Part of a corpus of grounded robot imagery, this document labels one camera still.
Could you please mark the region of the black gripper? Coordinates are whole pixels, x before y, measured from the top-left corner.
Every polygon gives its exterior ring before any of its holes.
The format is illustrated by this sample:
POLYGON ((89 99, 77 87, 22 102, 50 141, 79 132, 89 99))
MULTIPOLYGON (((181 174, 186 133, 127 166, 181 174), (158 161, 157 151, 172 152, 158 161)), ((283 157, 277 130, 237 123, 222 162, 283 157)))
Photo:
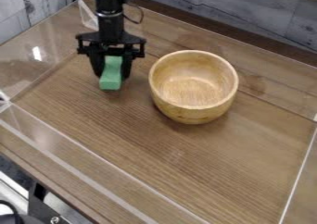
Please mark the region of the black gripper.
POLYGON ((130 34, 125 28, 125 14, 105 14, 95 12, 99 30, 81 33, 75 36, 78 40, 77 51, 90 56, 93 72, 101 77, 106 65, 106 57, 123 56, 122 78, 130 77, 134 57, 145 57, 146 40, 130 34))

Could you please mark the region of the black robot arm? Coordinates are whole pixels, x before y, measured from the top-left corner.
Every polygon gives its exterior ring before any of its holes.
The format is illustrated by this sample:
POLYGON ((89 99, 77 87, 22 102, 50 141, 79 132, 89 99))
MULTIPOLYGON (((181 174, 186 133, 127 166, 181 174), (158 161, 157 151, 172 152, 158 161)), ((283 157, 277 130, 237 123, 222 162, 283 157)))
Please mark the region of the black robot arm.
POLYGON ((123 62, 119 75, 123 80, 130 77, 133 61, 145 57, 146 39, 126 31, 125 4, 127 0, 95 0, 95 16, 99 29, 79 33, 77 52, 90 58, 94 74, 101 77, 106 58, 118 56, 123 62))

